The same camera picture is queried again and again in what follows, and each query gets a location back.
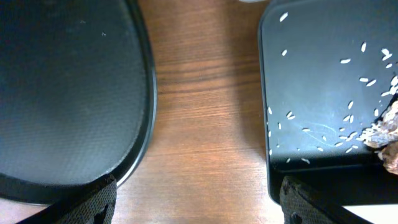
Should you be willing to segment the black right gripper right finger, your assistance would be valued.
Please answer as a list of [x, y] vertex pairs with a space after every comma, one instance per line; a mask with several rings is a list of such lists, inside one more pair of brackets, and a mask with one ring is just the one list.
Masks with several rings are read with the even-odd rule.
[[285, 224], [371, 224], [292, 176], [284, 177], [279, 196]]

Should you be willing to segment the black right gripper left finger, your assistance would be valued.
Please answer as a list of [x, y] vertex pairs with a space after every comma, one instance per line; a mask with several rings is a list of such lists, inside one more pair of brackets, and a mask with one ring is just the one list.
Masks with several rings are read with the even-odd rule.
[[20, 224], [35, 223], [92, 223], [110, 224], [117, 197], [117, 180], [106, 174], [71, 196], [47, 207]]

